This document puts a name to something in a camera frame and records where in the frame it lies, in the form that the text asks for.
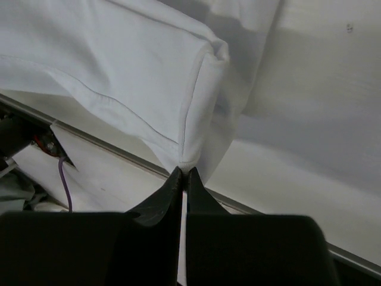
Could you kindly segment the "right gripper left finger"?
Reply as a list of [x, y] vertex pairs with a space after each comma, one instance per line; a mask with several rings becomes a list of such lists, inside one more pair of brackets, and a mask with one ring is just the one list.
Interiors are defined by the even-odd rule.
[[1, 216], [2, 285], [176, 285], [182, 172], [124, 213]]

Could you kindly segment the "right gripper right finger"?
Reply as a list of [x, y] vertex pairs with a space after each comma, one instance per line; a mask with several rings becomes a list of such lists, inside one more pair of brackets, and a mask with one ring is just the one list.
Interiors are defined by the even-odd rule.
[[338, 285], [322, 230], [308, 216], [231, 214], [188, 174], [188, 285]]

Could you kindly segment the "white skirt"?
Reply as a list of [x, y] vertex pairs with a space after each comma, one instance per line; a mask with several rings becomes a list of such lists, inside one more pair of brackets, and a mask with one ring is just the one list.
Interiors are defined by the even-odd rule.
[[2, 1], [1, 88], [74, 98], [209, 180], [279, 1]]

